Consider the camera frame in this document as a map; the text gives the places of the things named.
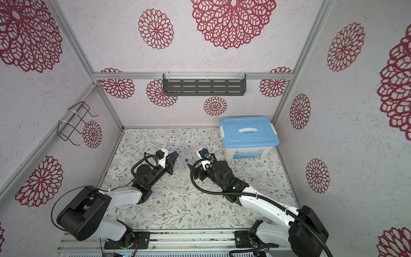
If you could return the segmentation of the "white plastic storage bin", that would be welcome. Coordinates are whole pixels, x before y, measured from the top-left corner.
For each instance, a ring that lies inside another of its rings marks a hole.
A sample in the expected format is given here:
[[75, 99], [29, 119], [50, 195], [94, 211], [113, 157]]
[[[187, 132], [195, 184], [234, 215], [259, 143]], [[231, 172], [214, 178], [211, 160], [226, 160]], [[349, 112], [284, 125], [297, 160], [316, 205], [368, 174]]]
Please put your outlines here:
[[226, 148], [223, 145], [224, 156], [227, 160], [242, 158], [264, 158], [273, 148], [274, 147]]

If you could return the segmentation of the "blue plastic bin lid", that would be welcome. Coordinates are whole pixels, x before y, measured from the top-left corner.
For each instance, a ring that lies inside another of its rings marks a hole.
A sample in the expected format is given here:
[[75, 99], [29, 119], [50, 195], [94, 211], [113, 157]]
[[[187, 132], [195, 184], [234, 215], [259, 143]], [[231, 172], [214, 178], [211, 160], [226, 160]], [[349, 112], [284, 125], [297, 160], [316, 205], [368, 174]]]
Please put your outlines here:
[[266, 117], [225, 118], [219, 122], [226, 148], [275, 147], [280, 143], [277, 132]]

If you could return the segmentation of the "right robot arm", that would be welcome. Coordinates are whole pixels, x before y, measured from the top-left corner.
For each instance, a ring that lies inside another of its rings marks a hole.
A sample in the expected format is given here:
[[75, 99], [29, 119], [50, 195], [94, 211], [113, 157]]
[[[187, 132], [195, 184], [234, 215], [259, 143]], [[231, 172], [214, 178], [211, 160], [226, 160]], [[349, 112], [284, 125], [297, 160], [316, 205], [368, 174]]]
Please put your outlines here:
[[273, 221], [273, 224], [262, 220], [254, 222], [245, 237], [249, 245], [230, 251], [229, 256], [279, 246], [290, 248], [298, 257], [319, 257], [322, 253], [329, 257], [333, 255], [326, 244], [329, 233], [311, 208], [288, 206], [261, 194], [235, 177], [226, 161], [201, 158], [187, 167], [190, 180], [199, 191], [223, 196], [229, 202], [252, 209]]

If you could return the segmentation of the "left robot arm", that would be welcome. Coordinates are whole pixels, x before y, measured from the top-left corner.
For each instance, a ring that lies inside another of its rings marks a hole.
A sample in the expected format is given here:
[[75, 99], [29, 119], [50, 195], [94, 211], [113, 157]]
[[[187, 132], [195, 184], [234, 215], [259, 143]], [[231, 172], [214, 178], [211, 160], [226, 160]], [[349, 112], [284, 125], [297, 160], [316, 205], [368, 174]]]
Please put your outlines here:
[[52, 224], [68, 232], [76, 240], [105, 239], [117, 248], [133, 248], [138, 239], [133, 229], [119, 220], [105, 217], [108, 209], [145, 203], [153, 193], [153, 186], [167, 173], [173, 174], [178, 152], [161, 149], [155, 154], [145, 154], [132, 168], [132, 181], [113, 190], [95, 186], [79, 187], [80, 192], [53, 218]]

